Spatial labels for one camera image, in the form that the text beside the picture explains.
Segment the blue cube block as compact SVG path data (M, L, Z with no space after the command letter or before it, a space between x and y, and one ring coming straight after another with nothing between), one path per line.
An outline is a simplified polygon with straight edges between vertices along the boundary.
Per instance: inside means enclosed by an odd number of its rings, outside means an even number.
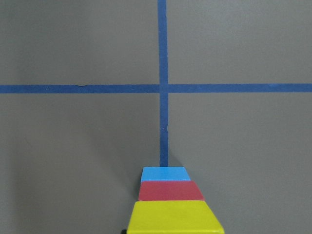
M140 182L145 181L190 181L184 167L144 167Z

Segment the yellow cube block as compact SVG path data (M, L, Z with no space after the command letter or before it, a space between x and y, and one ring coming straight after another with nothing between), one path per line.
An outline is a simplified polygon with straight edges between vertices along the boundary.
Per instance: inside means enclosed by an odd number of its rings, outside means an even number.
M223 234L222 225L206 202L138 201L128 234Z

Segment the red cube block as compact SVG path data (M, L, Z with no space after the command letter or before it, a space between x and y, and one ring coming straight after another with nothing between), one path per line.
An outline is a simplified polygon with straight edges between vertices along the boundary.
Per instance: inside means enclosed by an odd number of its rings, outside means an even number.
M205 198L193 181L144 181L139 201L201 200Z

